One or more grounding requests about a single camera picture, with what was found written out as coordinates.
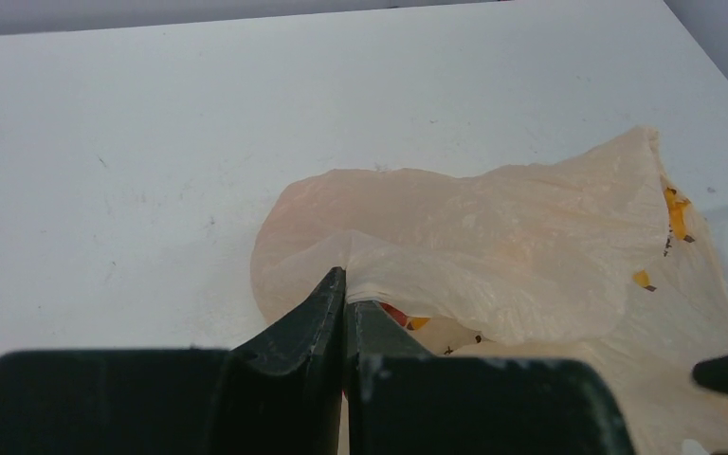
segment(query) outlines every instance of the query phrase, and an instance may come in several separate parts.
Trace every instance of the translucent plastic bag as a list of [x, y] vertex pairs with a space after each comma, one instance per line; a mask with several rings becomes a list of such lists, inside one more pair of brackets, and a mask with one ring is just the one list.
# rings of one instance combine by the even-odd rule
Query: translucent plastic bag
[[411, 333], [436, 354], [588, 362], [638, 453], [728, 449], [728, 397], [690, 381], [694, 364], [728, 354], [728, 297], [708, 226], [665, 175], [654, 129], [477, 177], [297, 182], [252, 255], [264, 316], [285, 314], [334, 265], [348, 270], [349, 301], [387, 302], [409, 327], [430, 317]]
[[606, 335], [631, 276], [668, 237], [656, 143], [655, 130], [636, 128], [554, 165], [467, 178], [336, 170], [294, 183], [256, 239], [255, 299], [274, 321], [340, 265], [348, 301], [453, 319], [468, 336]]

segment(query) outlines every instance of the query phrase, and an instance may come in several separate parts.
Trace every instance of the plastic bag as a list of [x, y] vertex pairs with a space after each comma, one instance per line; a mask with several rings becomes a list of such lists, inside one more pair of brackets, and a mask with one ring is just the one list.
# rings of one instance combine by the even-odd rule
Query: plastic bag
[[252, 255], [264, 316], [334, 265], [347, 267], [349, 301], [387, 302], [409, 328], [431, 317], [411, 333], [436, 354], [587, 361], [638, 453], [728, 449], [728, 397], [690, 381], [694, 364], [728, 354], [728, 297], [708, 226], [665, 175], [652, 128], [551, 166], [297, 182]]
[[340, 265], [348, 301], [453, 319], [467, 339], [606, 335], [631, 276], [668, 237], [656, 144], [655, 130], [635, 128], [554, 165], [467, 178], [336, 170], [294, 183], [256, 239], [255, 299], [272, 322]]
[[690, 376], [699, 361], [728, 354], [728, 297], [707, 224], [686, 198], [679, 200], [668, 248], [646, 269], [647, 289], [630, 287], [628, 312], [608, 335], [519, 346], [484, 342], [453, 354], [584, 360], [610, 385], [638, 453], [728, 451], [728, 396], [696, 387]]

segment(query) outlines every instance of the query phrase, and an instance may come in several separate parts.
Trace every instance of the white table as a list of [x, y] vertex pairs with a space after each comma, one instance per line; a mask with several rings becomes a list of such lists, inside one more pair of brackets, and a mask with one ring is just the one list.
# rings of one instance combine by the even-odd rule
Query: white table
[[0, 37], [0, 354], [235, 346], [288, 183], [554, 162], [636, 123], [728, 206], [728, 82], [660, 0]]

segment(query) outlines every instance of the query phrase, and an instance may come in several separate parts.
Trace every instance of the yellow object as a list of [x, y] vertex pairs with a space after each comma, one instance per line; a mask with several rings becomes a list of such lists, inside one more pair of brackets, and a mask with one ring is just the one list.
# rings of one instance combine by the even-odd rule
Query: yellow object
[[645, 270], [641, 270], [640, 272], [632, 275], [632, 279], [635, 280], [635, 282], [637, 282], [639, 286], [646, 290], [653, 291], [657, 289], [656, 287], [651, 285], [651, 280], [648, 278], [648, 274]]
[[411, 318], [406, 326], [409, 330], [420, 330], [428, 323], [430, 318]]
[[663, 195], [665, 196], [665, 203], [668, 205], [668, 219], [671, 222], [671, 230], [674, 231], [674, 236], [686, 242], [693, 242], [693, 237], [688, 235], [684, 219], [684, 211], [691, 205], [690, 200], [686, 197], [680, 197], [677, 190], [673, 188], [666, 188]]

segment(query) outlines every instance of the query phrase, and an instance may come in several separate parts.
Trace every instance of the red object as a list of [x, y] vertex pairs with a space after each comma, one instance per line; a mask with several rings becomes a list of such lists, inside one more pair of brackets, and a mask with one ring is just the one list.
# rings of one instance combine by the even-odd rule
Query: red object
[[401, 327], [406, 327], [406, 324], [409, 323], [409, 318], [400, 310], [397, 308], [389, 305], [388, 303], [381, 303], [381, 307], [389, 313], [392, 319], [396, 320], [398, 324], [400, 324]]

